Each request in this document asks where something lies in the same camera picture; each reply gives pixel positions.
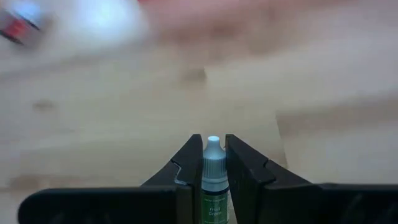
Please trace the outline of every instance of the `red object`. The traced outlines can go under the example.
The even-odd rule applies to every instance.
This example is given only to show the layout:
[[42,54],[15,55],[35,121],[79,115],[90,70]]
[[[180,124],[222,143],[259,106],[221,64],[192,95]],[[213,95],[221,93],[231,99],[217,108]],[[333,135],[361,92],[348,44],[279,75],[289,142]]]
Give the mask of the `red object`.
[[26,33],[28,26],[23,19],[15,19],[3,32],[11,37],[20,37]]

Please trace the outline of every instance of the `white bottle cap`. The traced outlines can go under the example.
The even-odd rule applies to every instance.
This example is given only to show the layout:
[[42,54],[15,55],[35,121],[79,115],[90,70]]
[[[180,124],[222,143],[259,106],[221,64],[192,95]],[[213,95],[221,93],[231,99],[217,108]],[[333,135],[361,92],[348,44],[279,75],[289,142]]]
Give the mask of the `white bottle cap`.
[[227,180],[226,153],[220,146],[220,138],[208,137],[205,151],[203,152],[202,180],[209,183],[219,183]]

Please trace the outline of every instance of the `wooden surface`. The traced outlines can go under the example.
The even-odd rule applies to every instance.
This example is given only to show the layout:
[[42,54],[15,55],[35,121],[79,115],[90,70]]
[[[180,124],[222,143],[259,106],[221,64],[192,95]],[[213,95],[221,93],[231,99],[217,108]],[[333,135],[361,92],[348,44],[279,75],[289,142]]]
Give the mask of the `wooden surface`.
[[[15,223],[17,204],[42,188],[139,185],[193,133],[235,133],[290,166],[279,111],[395,88],[396,7],[387,0],[317,7],[281,14],[261,35],[183,46],[136,47],[133,35],[96,44],[94,31],[76,28],[87,32],[51,37],[29,56],[0,40],[18,61],[0,53],[2,222]],[[297,158],[293,164],[305,162]],[[322,161],[313,165],[321,170]]]
[[289,168],[314,182],[397,184],[397,99],[395,91],[280,113]]

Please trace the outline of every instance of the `bottle label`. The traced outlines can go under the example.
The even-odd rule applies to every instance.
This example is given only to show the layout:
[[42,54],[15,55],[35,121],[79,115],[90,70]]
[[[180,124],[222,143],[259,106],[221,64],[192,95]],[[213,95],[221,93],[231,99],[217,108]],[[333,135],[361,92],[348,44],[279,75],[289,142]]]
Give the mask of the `bottle label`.
[[228,223],[228,192],[219,195],[207,195],[201,197],[201,223],[225,224]]

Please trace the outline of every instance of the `dropper bottle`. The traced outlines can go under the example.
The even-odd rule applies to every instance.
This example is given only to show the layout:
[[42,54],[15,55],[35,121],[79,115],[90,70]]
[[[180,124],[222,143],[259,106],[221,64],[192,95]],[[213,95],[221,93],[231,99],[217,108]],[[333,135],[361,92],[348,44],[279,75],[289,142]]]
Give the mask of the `dropper bottle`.
[[225,224],[229,220],[226,153],[220,146],[219,137],[210,136],[207,140],[203,152],[201,223]]

